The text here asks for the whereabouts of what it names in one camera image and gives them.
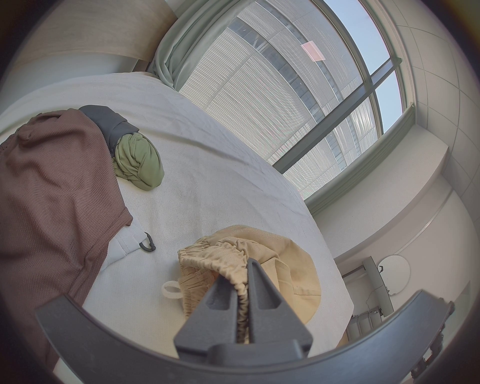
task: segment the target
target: brown fabric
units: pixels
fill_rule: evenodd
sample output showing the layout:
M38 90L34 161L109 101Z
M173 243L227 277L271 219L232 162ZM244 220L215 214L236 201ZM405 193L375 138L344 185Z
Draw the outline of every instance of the brown fabric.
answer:
M321 288L310 255L292 240L242 225L222 229L178 252L183 311L195 310L218 274L235 286L239 296L237 341L248 325L247 260L257 260L275 287L306 324L320 305Z
M58 356L34 309L83 304L108 242L132 216L100 129L76 109L32 118L0 145L0 292L34 352Z

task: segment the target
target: pink square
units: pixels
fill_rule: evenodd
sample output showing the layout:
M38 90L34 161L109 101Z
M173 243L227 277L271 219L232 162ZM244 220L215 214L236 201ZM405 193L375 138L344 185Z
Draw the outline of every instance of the pink square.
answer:
M302 44L301 47L307 55L312 59L312 61L322 61L325 60L325 56L322 55L318 47L315 45L313 41L309 41L308 43Z

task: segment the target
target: dark gray garment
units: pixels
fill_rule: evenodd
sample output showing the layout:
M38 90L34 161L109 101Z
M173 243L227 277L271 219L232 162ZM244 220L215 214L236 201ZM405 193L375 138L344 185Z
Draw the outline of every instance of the dark gray garment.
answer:
M85 105L78 109L100 128L112 157L115 157L115 147L123 135L138 132L137 127L109 107Z

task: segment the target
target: window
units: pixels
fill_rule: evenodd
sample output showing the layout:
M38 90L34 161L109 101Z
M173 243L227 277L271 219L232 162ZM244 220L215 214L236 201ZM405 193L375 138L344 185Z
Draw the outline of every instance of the window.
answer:
M338 8L335 2L328 1ZM180 90L275 167L309 132L326 129L320 142L308 151L311 143L303 157L281 170L304 199L378 139L380 123L374 110L381 110L384 126L390 126L402 113L398 85L392 86L394 73L377 89L380 106L372 104L374 98L369 97L373 88L352 102L358 94L353 91L389 59L389 54L360 3L339 2L351 7L350 12L336 11L361 54L367 52L369 38L377 45L378 54L365 58L368 71L357 67L351 53L356 47L345 45L331 17L321 11L322 4L328 8L322 0L256 0L215 40ZM362 20L368 17L365 36L356 35L355 12ZM306 43L316 54L302 47ZM325 117L335 108L353 112L331 124L332 119Z

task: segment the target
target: bed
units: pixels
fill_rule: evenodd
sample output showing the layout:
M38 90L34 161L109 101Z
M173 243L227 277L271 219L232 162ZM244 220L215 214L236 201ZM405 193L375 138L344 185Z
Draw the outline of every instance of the bed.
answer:
M332 255L297 190L233 133L178 92L144 73L70 79L38 89L0 116L0 142L38 113L106 105L157 147L162 184L145 192L118 179L125 205L151 234L156 251L139 249L101 272L84 308L109 328L154 351L177 356L173 336L184 317L162 285L180 276L177 250L219 229L243 224L288 237L315 263L322 301L307 324L310 355L337 346L353 312ZM59 361L55 373L77 380Z

